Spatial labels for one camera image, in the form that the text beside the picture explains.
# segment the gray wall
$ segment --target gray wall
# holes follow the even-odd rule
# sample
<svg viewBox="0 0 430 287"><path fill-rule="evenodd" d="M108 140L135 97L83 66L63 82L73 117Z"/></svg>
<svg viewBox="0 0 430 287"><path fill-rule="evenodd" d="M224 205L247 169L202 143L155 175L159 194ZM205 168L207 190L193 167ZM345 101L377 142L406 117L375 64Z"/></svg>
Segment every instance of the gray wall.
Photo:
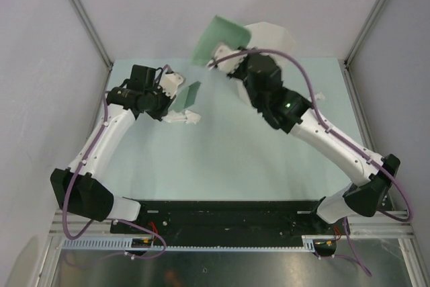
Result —
<svg viewBox="0 0 430 287"><path fill-rule="evenodd" d="M402 165L398 179L415 210L430 268L430 0L390 0L351 66L381 153Z"/></svg>
<svg viewBox="0 0 430 287"><path fill-rule="evenodd" d="M82 0L112 58L189 58L214 15L287 28L297 56L343 58L375 0Z"/></svg>
<svg viewBox="0 0 430 287"><path fill-rule="evenodd" d="M58 207L50 173L83 146L107 71L68 0L0 8L0 286L26 286Z"/></svg>

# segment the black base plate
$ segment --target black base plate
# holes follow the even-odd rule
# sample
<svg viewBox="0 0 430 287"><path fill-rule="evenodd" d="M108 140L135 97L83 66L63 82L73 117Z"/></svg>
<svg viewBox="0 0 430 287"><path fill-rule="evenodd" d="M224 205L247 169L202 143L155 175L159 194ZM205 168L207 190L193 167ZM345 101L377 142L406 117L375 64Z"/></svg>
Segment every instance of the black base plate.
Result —
<svg viewBox="0 0 430 287"><path fill-rule="evenodd" d="M139 202L142 206L134 223L151 229L148 224L154 222L170 246L301 247L302 235L333 235L333 226L322 233L311 225L314 218L309 212L318 201ZM337 227L343 232L340 223ZM110 232L142 234L122 223L112 225Z"/></svg>

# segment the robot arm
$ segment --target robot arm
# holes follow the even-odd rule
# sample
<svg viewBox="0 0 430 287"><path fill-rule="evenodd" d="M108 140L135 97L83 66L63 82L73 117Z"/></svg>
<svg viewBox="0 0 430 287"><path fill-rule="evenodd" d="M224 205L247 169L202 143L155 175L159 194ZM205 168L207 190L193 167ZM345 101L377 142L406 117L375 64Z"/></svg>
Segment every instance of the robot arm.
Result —
<svg viewBox="0 0 430 287"><path fill-rule="evenodd" d="M67 169L53 171L51 183L60 208L69 183L75 177L69 212L98 221L106 218L136 220L140 204L113 195L101 183L109 160L129 127L144 112L153 119L162 120L184 82L178 73L166 73L157 80L155 72L155 69L134 65L130 79L126 80L127 88L115 87L107 94L107 120L101 118Z"/></svg>
<svg viewBox="0 0 430 287"><path fill-rule="evenodd" d="M214 53L214 60L229 56L232 51L221 44ZM287 134L307 142L334 164L341 168L352 184L333 196L323 198L312 211L314 225L323 231L326 224L332 224L351 214L373 216L386 196L392 182L377 167L366 161L360 154L331 134L334 130L366 153L374 163L395 175L400 161L389 155L381 155L357 144L341 132L324 116L329 128L323 127L311 102L299 93L287 89L282 84L281 69L267 55L248 54L236 56L217 64L218 69L238 82L239 96L250 103L274 129L282 129Z"/></svg>

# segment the green fabric piece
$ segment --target green fabric piece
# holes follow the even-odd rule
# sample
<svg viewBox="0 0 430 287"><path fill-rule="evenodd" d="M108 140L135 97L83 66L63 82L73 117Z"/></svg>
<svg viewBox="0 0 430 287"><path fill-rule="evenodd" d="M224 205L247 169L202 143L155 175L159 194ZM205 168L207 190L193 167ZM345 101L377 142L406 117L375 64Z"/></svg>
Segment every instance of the green fabric piece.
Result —
<svg viewBox="0 0 430 287"><path fill-rule="evenodd" d="M175 102L170 106L169 110L175 112L181 112L184 109L191 107L196 102L197 92L200 88L201 83L199 81L186 87L177 95Z"/></svg>
<svg viewBox="0 0 430 287"><path fill-rule="evenodd" d="M242 25L216 15L200 37L191 56L193 65L204 66L212 58L219 43L225 43L231 49L247 47L251 32Z"/></svg>

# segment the metal floor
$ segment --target metal floor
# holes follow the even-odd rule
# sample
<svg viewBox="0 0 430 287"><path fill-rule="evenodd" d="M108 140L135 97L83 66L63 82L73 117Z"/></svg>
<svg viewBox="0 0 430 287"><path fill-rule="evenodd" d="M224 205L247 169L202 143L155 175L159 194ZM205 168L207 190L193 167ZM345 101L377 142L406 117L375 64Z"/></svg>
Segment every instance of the metal floor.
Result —
<svg viewBox="0 0 430 287"><path fill-rule="evenodd" d="M354 245L372 278L354 263L318 260L311 253L170 251L154 260L117 256L86 270L60 260L52 286L412 286L396 239L360 240ZM83 265L108 252L68 251L68 259ZM337 253L351 255L346 241L339 242Z"/></svg>

